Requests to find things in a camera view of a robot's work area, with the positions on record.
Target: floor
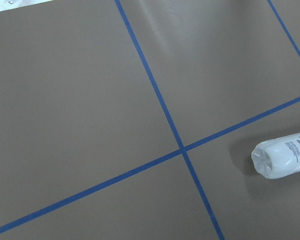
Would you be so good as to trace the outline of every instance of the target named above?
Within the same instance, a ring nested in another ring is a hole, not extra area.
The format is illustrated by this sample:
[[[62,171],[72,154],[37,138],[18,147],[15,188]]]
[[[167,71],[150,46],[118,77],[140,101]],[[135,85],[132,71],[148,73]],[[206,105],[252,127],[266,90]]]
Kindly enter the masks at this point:
[[[0,240],[300,240],[300,0],[0,12]]]

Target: white bottle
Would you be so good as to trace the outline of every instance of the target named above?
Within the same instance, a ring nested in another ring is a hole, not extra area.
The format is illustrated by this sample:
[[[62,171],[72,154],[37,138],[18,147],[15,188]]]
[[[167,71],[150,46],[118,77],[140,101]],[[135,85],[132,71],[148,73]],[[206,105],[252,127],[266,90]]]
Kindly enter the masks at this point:
[[[256,171],[267,179],[300,172],[300,133],[258,144],[252,160]]]

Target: gray surface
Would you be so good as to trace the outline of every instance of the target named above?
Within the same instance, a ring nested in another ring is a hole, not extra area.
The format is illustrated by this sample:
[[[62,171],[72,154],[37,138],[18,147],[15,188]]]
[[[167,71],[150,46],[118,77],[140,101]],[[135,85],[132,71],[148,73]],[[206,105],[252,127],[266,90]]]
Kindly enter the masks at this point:
[[[218,239],[177,157],[0,236],[23,239]]]
[[[0,13],[0,226],[176,149],[114,2]]]
[[[300,132],[300,103],[189,151],[226,239],[300,240],[300,172],[268,180],[250,155],[261,141]]]
[[[300,4],[274,3],[300,47]],[[122,5],[185,144],[300,96],[267,1]],[[297,132],[300,103],[189,151],[225,239],[300,239],[300,173],[269,181],[249,157]],[[0,12],[0,226],[177,148],[114,1]],[[217,236],[179,156],[0,239]]]
[[[122,2],[185,144],[300,96],[267,1]]]

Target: bottle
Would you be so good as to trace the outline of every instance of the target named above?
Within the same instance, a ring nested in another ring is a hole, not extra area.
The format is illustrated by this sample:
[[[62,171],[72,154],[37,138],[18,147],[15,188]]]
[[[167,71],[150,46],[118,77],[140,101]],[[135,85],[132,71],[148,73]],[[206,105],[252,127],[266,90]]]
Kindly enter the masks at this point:
[[[300,133],[259,143],[252,160],[255,170],[267,179],[300,172]]]

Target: white object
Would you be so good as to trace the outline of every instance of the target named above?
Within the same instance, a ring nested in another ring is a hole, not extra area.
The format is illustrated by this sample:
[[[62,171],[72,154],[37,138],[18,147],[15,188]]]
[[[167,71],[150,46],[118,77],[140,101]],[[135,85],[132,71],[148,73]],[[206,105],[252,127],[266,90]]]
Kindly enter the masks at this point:
[[[300,133],[258,144],[252,160],[256,171],[267,179],[300,172]]]

